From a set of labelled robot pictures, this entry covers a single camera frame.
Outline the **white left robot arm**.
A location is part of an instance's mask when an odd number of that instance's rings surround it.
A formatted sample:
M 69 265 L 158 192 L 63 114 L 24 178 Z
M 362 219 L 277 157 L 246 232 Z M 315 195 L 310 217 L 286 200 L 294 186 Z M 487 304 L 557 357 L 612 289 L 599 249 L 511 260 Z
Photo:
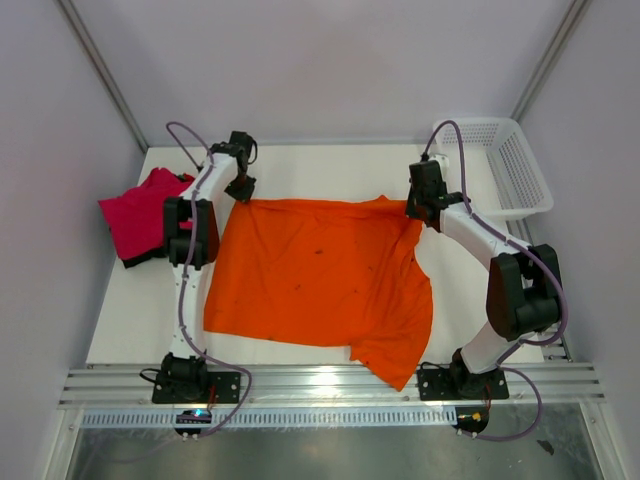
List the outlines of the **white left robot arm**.
M 204 301 L 220 237 L 214 203 L 226 194 L 248 202 L 256 180 L 248 175 L 257 142 L 234 131 L 206 149 L 207 158 L 187 189 L 164 201 L 163 241 L 176 286 L 175 329 L 156 377 L 156 391 L 171 403 L 204 403 L 214 397 L 202 339 Z

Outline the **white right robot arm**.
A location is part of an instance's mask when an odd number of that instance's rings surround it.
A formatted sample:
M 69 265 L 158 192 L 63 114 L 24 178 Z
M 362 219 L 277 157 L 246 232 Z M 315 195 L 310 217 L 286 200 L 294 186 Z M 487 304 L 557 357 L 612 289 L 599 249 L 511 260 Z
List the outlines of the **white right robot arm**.
M 452 355 L 448 385 L 454 396 L 479 399 L 499 378 L 499 367 L 532 336 L 556 324 L 562 330 L 568 306 L 555 250 L 532 246 L 504 233 L 475 213 L 463 192 L 450 193 L 436 160 L 409 166 L 405 213 L 461 245 L 488 271 L 487 321 Z

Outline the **orange t shirt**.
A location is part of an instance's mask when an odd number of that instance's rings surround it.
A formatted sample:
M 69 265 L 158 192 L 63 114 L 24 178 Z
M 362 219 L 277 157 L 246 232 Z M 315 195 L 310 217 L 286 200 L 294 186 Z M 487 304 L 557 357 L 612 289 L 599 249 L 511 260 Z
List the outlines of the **orange t shirt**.
M 346 347 L 396 390 L 429 342 L 434 301 L 416 248 L 421 222 L 399 200 L 253 200 L 222 236 L 204 328 Z

